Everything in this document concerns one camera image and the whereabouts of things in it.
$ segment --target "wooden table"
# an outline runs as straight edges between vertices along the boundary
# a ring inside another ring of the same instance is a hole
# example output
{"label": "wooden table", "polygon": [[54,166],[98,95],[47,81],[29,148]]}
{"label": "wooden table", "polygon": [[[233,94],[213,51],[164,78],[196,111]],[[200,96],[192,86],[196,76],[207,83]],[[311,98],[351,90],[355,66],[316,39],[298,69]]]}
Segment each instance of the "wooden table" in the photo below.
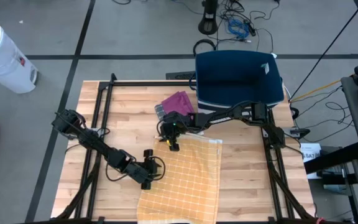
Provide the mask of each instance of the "wooden table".
{"label": "wooden table", "polygon": [[[85,81],[81,89],[76,110],[84,115],[88,126],[93,117],[98,86],[99,81]],[[110,146],[126,150],[141,160],[143,150],[152,148],[154,137],[157,135],[158,119],[154,106],[177,91],[186,91],[194,109],[197,109],[196,93],[188,86],[114,86],[107,123],[111,133],[104,141]],[[104,102],[105,97],[102,97],[97,127],[101,126]],[[287,100],[277,105],[273,113],[277,126],[293,126]],[[224,143],[218,221],[267,221],[267,217],[275,216],[260,128],[247,126],[240,121],[228,121],[212,126],[205,131],[205,136],[222,139]],[[299,149],[296,141],[287,138],[286,142],[288,146]],[[68,146],[74,144],[77,142],[70,141]],[[76,194],[85,153],[86,150],[81,146],[67,152],[52,217],[60,214]],[[289,149],[282,149],[282,154],[290,190],[313,215],[313,199],[301,156]],[[105,166],[106,161],[102,159],[93,219],[97,220],[98,217],[104,216],[107,221],[136,221],[140,185],[129,177],[117,182],[108,181],[104,173]],[[119,176],[113,170],[109,175],[111,178]],[[285,217],[285,201],[281,191],[279,192]],[[83,217],[88,197],[85,196]]]}

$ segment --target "concrete floor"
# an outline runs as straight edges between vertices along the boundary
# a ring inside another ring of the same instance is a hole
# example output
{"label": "concrete floor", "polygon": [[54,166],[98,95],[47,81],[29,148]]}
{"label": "concrete floor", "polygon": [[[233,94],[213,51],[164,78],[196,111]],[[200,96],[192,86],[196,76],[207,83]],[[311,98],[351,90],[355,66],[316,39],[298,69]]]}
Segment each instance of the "concrete floor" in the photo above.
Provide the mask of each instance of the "concrete floor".
{"label": "concrete floor", "polygon": [[[196,12],[203,10],[201,1],[182,1]],[[23,53],[34,58],[32,62],[42,72],[37,88],[28,94],[16,95],[0,85],[0,223],[25,220],[50,139],[53,113],[59,105],[75,108],[83,80],[107,80],[112,72],[120,80],[160,80],[168,72],[195,69],[194,59],[165,59],[163,55],[192,54],[194,43],[206,38],[197,30],[200,15],[171,1],[134,0],[129,5],[119,6],[112,1],[96,0],[82,44],[79,37],[92,2],[0,0],[0,25]],[[251,10],[267,12],[276,6],[271,0],[241,0],[241,3],[246,8],[246,15]],[[353,0],[286,0],[273,12],[271,20],[254,22],[256,27],[273,34],[273,52],[278,54],[278,68],[290,92],[296,90],[318,55],[324,52],[355,10]],[[230,37],[221,26],[219,38]],[[256,50],[257,38],[250,40],[252,43],[249,44],[224,42],[219,49]],[[261,30],[259,50],[269,52],[270,48],[270,37]],[[56,60],[75,52],[74,60]],[[83,60],[78,58],[79,54],[118,56],[114,60]],[[358,54],[358,15],[328,54],[337,55],[334,56],[336,59],[322,60],[298,96],[350,75],[358,65],[358,59],[349,59]],[[141,60],[123,60],[122,55],[126,55],[126,59],[133,55],[143,56],[140,56]],[[161,56],[149,59],[148,55]],[[76,69],[69,72],[76,63]],[[69,93],[66,105],[64,93]],[[293,106],[303,111],[316,100],[294,103]],[[346,106],[340,91],[326,101]],[[328,118],[340,119],[341,113],[328,110],[324,103],[320,103],[301,116],[298,124],[304,127]],[[308,139],[319,139],[343,127],[343,124],[322,124],[311,129]],[[350,127],[320,143],[346,146],[356,141],[356,132]],[[58,137],[52,147],[36,220],[50,217],[66,146],[67,140]],[[347,197],[323,190],[318,182],[311,183],[311,188],[319,216],[329,218],[350,209]]]}

